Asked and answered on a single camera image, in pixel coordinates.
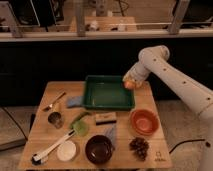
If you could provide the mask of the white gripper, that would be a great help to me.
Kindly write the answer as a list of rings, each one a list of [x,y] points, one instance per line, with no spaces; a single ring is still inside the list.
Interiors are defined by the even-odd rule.
[[[124,75],[123,82],[133,81],[136,83],[136,88],[140,88],[143,82],[149,76],[149,70],[144,66],[138,66],[137,64],[133,65],[131,69]]]

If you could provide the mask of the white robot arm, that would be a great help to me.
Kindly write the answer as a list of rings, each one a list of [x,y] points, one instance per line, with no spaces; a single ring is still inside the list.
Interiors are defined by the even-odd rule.
[[[208,126],[198,171],[213,171],[213,90],[171,66],[169,49],[164,45],[147,47],[123,77],[127,89],[142,86],[150,73],[160,78]]]

